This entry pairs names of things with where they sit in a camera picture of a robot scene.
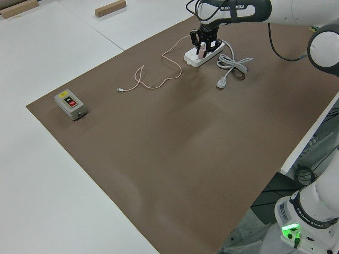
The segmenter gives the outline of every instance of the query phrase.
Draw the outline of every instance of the white power strip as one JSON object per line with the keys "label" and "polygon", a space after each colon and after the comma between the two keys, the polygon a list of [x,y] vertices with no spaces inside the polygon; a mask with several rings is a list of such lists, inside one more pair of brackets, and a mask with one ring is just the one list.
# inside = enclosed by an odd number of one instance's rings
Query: white power strip
{"label": "white power strip", "polygon": [[222,50],[225,47],[225,43],[222,43],[214,52],[208,52],[206,57],[200,59],[197,55],[197,49],[193,48],[190,51],[187,51],[184,56],[184,60],[187,62],[188,65],[191,65],[193,67],[199,67],[208,60],[210,60],[215,55],[222,52]]}

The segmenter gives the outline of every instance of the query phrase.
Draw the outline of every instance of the yellow sticker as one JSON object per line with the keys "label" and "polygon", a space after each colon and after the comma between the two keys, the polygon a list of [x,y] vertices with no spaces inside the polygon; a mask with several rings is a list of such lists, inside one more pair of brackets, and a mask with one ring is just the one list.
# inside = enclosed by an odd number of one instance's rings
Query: yellow sticker
{"label": "yellow sticker", "polygon": [[59,97],[62,98],[68,94],[68,91],[63,91],[61,94],[59,94]]}

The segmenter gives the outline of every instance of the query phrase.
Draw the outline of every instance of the wooden block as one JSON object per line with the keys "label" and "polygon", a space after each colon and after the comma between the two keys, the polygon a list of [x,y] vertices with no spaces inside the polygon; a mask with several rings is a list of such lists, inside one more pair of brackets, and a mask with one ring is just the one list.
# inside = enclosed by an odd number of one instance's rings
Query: wooden block
{"label": "wooden block", "polygon": [[1,10],[0,14],[4,19],[7,19],[9,17],[13,17],[15,15],[18,15],[20,13],[23,13],[38,6],[39,4],[37,0],[27,0],[23,3],[19,3]]}
{"label": "wooden block", "polygon": [[102,6],[98,9],[95,9],[95,15],[97,17],[102,17],[104,15],[110,14],[112,12],[115,12],[117,10],[120,10],[122,8],[126,7],[126,1],[125,0],[118,0],[114,3]]}

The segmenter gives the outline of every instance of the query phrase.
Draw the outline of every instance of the gray control box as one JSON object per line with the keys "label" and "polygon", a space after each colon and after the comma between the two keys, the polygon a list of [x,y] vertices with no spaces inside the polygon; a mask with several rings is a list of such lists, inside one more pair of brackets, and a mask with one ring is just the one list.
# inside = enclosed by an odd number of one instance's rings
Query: gray control box
{"label": "gray control box", "polygon": [[54,96],[54,99],[72,120],[77,120],[87,113],[84,103],[68,89]]}

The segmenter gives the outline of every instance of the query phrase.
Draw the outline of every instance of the green light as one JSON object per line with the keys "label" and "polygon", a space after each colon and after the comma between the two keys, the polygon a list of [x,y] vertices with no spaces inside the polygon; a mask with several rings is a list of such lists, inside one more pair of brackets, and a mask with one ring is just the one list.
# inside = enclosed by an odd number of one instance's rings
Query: green light
{"label": "green light", "polygon": [[290,230],[291,231],[295,231],[297,230],[298,228],[300,228],[300,225],[299,224],[291,224],[291,225],[287,225],[287,226],[283,226],[282,227],[282,234],[286,237],[286,238],[289,238],[288,237],[288,234],[290,233]]}

